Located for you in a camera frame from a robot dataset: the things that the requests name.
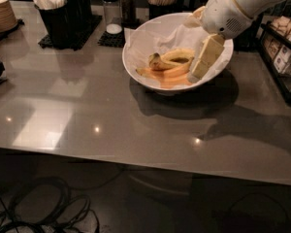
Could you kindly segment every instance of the white bowl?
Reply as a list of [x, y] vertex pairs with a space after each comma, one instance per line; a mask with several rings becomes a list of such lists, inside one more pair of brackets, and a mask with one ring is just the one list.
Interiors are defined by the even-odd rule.
[[[173, 88], [162, 88], [158, 81], [144, 78], [136, 72], [137, 67], [146, 67], [148, 57], [151, 54], [161, 51], [161, 48], [155, 45], [157, 39], [160, 37], [168, 38], [175, 29], [182, 25], [183, 21], [189, 15], [189, 13], [175, 13], [149, 20], [131, 33], [129, 39], [126, 39], [126, 44], [122, 53], [122, 60], [127, 73], [136, 82], [156, 91], [157, 93], [163, 95], [174, 95], [207, 83], [225, 69], [233, 54], [233, 40], [225, 41], [224, 51], [221, 56], [210, 67], [203, 78], [192, 85], [181, 84], [176, 85]], [[173, 46], [173, 48], [190, 47], [191, 42], [194, 41], [197, 43], [197, 45], [194, 43], [195, 47], [199, 45], [201, 46], [203, 40], [205, 40], [208, 35], [209, 34], [202, 27], [199, 27], [195, 29], [194, 35], [187, 35], [186, 38], [183, 37], [185, 40], [184, 43], [181, 43], [182, 46]]]

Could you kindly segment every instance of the gray countertop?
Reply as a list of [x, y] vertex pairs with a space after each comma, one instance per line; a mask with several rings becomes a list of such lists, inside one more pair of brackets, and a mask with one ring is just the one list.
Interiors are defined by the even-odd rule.
[[12, 5], [25, 25], [0, 42], [0, 148], [291, 184], [291, 107], [258, 53], [165, 97], [129, 77], [122, 49], [97, 45], [103, 22], [81, 50], [42, 49], [33, 4]]

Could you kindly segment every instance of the glass shaker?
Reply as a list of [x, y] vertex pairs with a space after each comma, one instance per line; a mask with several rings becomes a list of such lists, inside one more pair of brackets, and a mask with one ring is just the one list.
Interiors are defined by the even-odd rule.
[[119, 0], [103, 0], [106, 31], [118, 34], [122, 31]]
[[119, 0], [122, 23], [132, 24], [136, 22], [136, 0]]

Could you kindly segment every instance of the bowl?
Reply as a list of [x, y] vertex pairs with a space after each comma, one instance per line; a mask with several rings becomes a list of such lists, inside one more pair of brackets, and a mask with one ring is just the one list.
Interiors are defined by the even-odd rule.
[[[225, 69], [233, 54], [233, 40], [225, 41], [224, 51], [220, 57], [210, 67], [203, 78], [196, 80], [192, 85], [178, 84], [172, 88], [163, 88], [160, 82], [142, 77], [136, 72], [136, 68], [147, 66], [148, 57], [155, 52], [164, 53], [164, 51], [174, 48], [194, 48], [200, 50], [203, 41], [209, 36], [209, 33], [202, 27], [188, 29], [182, 26], [182, 23], [189, 15], [191, 14], [174, 13], [157, 17], [145, 22], [130, 33], [129, 39], [126, 39], [123, 48], [122, 61], [127, 73], [132, 79], [157, 93], [174, 95], [209, 82]], [[179, 27], [182, 29], [180, 31], [182, 35], [175, 34], [176, 31], [179, 32]]]

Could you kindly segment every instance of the pepper shaker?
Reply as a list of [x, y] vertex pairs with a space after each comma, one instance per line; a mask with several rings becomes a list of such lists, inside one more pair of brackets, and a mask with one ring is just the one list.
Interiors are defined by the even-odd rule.
[[119, 0], [122, 23], [136, 22], [136, 0]]
[[119, 0], [103, 0], [106, 31], [118, 34], [122, 31]]

